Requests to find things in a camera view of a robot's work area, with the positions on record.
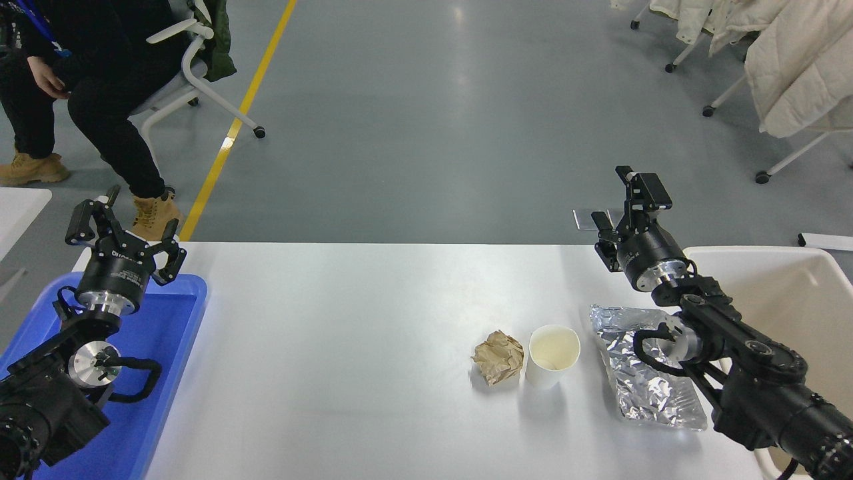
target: black clothing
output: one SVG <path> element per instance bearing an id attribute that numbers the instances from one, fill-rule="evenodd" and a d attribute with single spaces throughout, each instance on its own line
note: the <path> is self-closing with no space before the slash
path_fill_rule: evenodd
<path id="1" fill-rule="evenodd" d="M 28 56 L 40 56 L 70 92 L 68 112 L 74 124 L 133 195 L 159 196 L 163 179 L 127 119 L 180 70 L 184 36 L 156 45 L 145 41 L 175 22 L 168 2 L 37 0 L 37 5 L 57 42 L 72 54 L 59 57 L 28 18 L 16 19 L 23 51 L 0 61 L 0 101 L 15 130 L 15 147 L 34 158 L 53 151 L 54 99 L 38 88 L 26 62 Z"/>
<path id="2" fill-rule="evenodd" d="M 175 23 L 167 0 L 36 0 L 36 5 L 49 20 L 56 41 L 73 53 L 53 64 L 54 73 L 66 85 L 84 76 L 120 75 L 133 58 L 164 44 L 174 48 L 184 40 L 177 35 L 156 46 L 145 41 Z M 27 56 L 55 56 L 53 45 L 29 19 L 22 15 L 18 24 Z"/>

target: brown paper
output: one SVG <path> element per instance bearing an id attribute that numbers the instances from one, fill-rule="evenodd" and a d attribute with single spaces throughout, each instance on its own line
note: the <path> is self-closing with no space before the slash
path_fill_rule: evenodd
<path id="1" fill-rule="evenodd" d="M 525 351 L 514 338 L 502 331 L 493 331 L 485 342 L 474 349 L 471 358 L 479 365 L 485 382 L 495 385 L 518 375 L 524 363 Z"/>

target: chair leg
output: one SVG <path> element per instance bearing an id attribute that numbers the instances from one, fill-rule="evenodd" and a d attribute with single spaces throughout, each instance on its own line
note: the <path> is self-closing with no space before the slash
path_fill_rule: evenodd
<path id="1" fill-rule="evenodd" d="M 210 86 L 210 82 L 205 79 L 199 79 L 197 77 L 187 78 L 189 83 L 193 84 L 195 88 L 197 88 L 201 93 L 210 97 L 214 102 L 218 103 L 220 107 L 227 110 L 230 114 L 234 115 L 238 119 L 240 119 L 243 123 L 245 123 L 249 128 L 256 130 L 258 128 L 258 122 L 250 119 L 246 114 L 242 113 L 237 107 L 232 105 L 228 100 L 222 98 L 213 88 Z"/>
<path id="2" fill-rule="evenodd" d="M 147 119 L 145 119 L 142 126 L 139 128 L 139 134 L 142 135 L 142 139 L 148 144 L 148 149 L 151 151 L 151 158 L 154 160 L 154 165 L 157 168 L 160 168 L 160 165 L 157 163 L 157 155 L 154 153 L 154 143 L 151 141 L 151 127 L 198 96 L 198 91 L 195 88 L 188 87 L 187 90 L 188 91 L 186 93 L 176 98 L 165 107 L 152 113 Z"/>
<path id="3" fill-rule="evenodd" d="M 734 82 L 732 84 L 732 86 L 730 86 L 728 89 L 726 89 L 726 91 L 724 91 L 721 96 L 717 97 L 716 100 L 711 102 L 711 105 L 705 105 L 702 108 L 702 116 L 703 117 L 714 116 L 714 110 L 717 110 L 717 107 L 722 105 L 723 102 L 725 102 L 726 100 L 728 100 L 729 97 L 734 95 L 734 93 L 736 91 L 743 88 L 744 85 L 746 85 L 746 74 L 745 73 L 736 82 Z"/>
<path id="4" fill-rule="evenodd" d="M 646 4 L 646 6 L 643 7 L 642 10 L 640 10 L 640 13 L 637 14 L 636 17 L 634 17 L 634 20 L 631 21 L 631 30 L 636 30 L 637 28 L 640 28 L 640 18 L 642 18 L 643 15 L 646 14 L 649 6 L 651 6 L 651 5 L 652 5 L 652 0 L 649 0 L 649 2 Z"/>
<path id="5" fill-rule="evenodd" d="M 769 170 L 762 170 L 761 172 L 756 173 L 755 174 L 755 183 L 766 184 L 767 182 L 769 182 L 770 177 L 772 177 L 773 175 L 776 175 L 776 173 L 779 172 L 782 168 L 787 167 L 787 165 L 789 163 L 797 160 L 797 158 L 799 158 L 800 155 L 804 154 L 805 152 L 809 151 L 809 149 L 811 149 L 815 145 L 822 142 L 823 139 L 829 135 L 829 133 L 830 132 L 823 132 L 822 134 L 818 135 L 817 138 L 815 138 L 811 142 L 808 142 L 807 144 L 805 144 L 805 146 L 802 149 L 799 149 L 796 152 L 785 157 L 784 159 L 782 159 L 782 161 L 773 165 Z"/>
<path id="6" fill-rule="evenodd" d="M 672 63 L 667 63 L 666 67 L 664 67 L 664 71 L 667 73 L 673 73 L 676 71 L 676 68 L 690 55 L 690 52 L 696 50 L 696 47 L 702 42 L 702 39 L 705 36 L 702 33 L 699 34 L 699 38 L 696 38 L 696 41 L 692 44 L 688 45 L 687 48 L 682 50 L 682 53 L 678 54 L 675 60 Z"/>

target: white container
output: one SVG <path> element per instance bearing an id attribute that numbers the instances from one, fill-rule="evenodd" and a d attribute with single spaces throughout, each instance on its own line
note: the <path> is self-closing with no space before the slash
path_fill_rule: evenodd
<path id="1" fill-rule="evenodd" d="M 830 254 L 798 247 L 696 247 L 684 252 L 702 275 L 714 277 L 734 298 L 744 322 L 806 359 L 806 386 L 853 415 L 853 286 Z M 777 448 L 756 450 L 756 457 L 767 479 L 777 478 L 790 461 Z"/>
<path id="2" fill-rule="evenodd" d="M 577 333 L 563 325 L 545 325 L 531 335 L 525 376 L 538 389 L 550 389 L 581 354 Z"/>

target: chair wheel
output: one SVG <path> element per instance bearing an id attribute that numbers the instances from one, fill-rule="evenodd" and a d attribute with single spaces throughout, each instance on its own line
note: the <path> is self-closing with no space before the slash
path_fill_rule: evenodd
<path id="1" fill-rule="evenodd" d="M 761 172 L 758 172 L 755 174 L 755 183 L 760 184 L 760 185 L 766 184 L 767 182 L 770 181 L 770 177 L 771 177 L 771 175 L 769 175 L 767 172 L 762 170 Z"/>

